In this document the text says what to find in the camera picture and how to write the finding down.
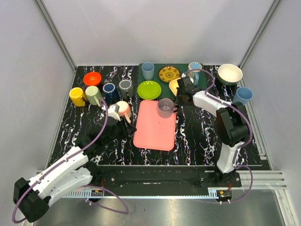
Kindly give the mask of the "pink ceramic mug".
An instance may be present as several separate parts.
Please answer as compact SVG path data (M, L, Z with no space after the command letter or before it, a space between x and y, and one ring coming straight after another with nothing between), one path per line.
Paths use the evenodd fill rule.
M120 117L125 117L126 121L131 124L131 109L126 101L118 101L116 103L119 106L118 114Z

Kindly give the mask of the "purple translucent cup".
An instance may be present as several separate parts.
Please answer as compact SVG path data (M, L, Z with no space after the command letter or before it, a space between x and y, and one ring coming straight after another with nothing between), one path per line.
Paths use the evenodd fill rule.
M169 98L163 98L158 101L157 111L160 117L169 118L173 113L176 113L179 106Z

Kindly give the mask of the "dark blue ceramic mug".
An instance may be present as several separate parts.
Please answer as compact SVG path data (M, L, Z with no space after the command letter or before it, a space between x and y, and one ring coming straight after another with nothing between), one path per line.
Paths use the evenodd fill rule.
M119 93L113 83L106 83L103 86L103 93L105 100L108 104L115 104L119 101Z

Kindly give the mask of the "grey ceramic mug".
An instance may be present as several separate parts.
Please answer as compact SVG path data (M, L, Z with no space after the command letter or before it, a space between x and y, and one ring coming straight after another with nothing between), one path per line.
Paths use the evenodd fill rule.
M130 80L122 80L119 83L119 92L122 98L129 99L134 95L133 84Z

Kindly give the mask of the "light green ceramic mug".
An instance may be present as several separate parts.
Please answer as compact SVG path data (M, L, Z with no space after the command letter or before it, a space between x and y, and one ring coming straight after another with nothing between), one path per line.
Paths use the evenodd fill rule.
M85 94L91 105L97 105L98 107L101 107L100 99L102 98L102 95L97 86L87 87Z

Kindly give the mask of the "yellow glass mug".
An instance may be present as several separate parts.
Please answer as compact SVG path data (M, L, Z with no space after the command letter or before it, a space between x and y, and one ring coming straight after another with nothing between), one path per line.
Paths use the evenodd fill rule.
M69 92L69 97L73 104L77 107L83 107L86 105L87 97L83 89L80 87L72 88Z

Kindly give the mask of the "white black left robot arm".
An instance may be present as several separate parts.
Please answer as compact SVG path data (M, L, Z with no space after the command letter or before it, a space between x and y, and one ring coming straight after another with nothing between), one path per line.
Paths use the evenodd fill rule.
M58 161L43 172L14 184L14 213L20 210L24 219L32 223L46 214L48 209L66 194L82 186L105 185L103 170L92 159L117 138L131 135L125 118L108 117L104 124L82 135L75 145Z

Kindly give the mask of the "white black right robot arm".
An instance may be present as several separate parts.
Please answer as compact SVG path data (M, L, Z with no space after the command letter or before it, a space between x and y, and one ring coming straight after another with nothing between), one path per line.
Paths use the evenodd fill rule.
M176 102L179 105L193 105L216 117L222 149L216 164L219 172L213 177L216 185L225 186L230 182L229 173L236 168L240 148L247 145L253 137L245 106L241 102L223 101L206 90L195 87L188 76L182 76L177 83Z

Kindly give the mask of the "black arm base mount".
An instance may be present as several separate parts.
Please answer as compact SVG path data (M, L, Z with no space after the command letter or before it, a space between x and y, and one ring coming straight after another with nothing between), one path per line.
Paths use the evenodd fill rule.
M208 187L242 186L237 171L222 176L214 166L99 165L98 168L102 171L106 185L179 182Z

